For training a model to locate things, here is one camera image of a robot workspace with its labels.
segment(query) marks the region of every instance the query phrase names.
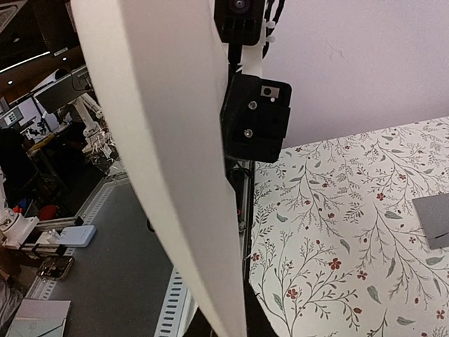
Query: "white curved panel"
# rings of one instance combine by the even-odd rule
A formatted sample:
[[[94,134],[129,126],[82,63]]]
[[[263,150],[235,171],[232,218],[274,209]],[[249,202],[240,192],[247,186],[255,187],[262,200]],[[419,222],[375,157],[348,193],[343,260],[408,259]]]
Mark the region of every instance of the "white curved panel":
[[[217,334],[245,336],[219,118],[227,59],[209,1],[76,0],[72,8],[95,91],[159,239]]]

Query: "red object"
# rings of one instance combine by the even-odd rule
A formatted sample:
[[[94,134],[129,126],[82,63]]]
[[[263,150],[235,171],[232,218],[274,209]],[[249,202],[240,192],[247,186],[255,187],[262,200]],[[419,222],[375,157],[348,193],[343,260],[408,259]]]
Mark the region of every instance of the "red object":
[[[38,218],[40,221],[52,220],[56,217],[58,213],[58,207],[55,205],[48,205],[43,207],[38,214]]]

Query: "gray square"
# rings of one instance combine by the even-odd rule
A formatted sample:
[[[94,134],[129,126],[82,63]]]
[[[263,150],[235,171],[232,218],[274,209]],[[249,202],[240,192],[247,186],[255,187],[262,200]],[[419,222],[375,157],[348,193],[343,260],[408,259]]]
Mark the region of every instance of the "gray square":
[[[449,194],[412,200],[430,249],[449,246]]]

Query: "screw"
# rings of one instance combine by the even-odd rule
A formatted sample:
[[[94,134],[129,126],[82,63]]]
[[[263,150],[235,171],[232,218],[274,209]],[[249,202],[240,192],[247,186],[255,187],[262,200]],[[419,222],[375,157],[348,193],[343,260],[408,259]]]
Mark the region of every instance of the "screw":
[[[234,6],[237,9],[242,9],[242,8],[245,7],[245,5],[246,5],[245,0],[236,0],[236,1],[234,1]]]
[[[251,138],[251,137],[253,137],[253,130],[251,130],[250,128],[247,128],[243,134],[245,135],[245,137]]]
[[[250,102],[250,104],[248,104],[248,107],[251,109],[251,110],[256,110],[257,109],[257,102],[254,100],[254,101],[252,101],[252,102]]]

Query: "light strip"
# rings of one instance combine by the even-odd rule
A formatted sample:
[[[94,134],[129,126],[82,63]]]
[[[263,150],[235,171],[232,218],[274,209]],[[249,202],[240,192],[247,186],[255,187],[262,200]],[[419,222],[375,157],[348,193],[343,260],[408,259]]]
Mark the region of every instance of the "light strip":
[[[50,53],[49,51],[46,51],[45,53],[42,53],[42,54],[40,54],[40,55],[33,56],[32,58],[29,58],[28,60],[25,60],[25,61],[16,63],[16,64],[14,64],[14,65],[11,65],[10,67],[7,67],[7,68],[5,68],[5,69],[3,69],[3,70],[0,70],[0,74],[3,74],[4,72],[7,72],[8,70],[11,70],[11,69],[13,69],[13,68],[15,68],[15,67],[18,67],[19,65],[23,65],[23,64],[26,63],[26,62],[33,61],[33,60],[35,60],[35,59],[37,59],[37,58],[41,58],[42,56],[48,55],[49,53]]]

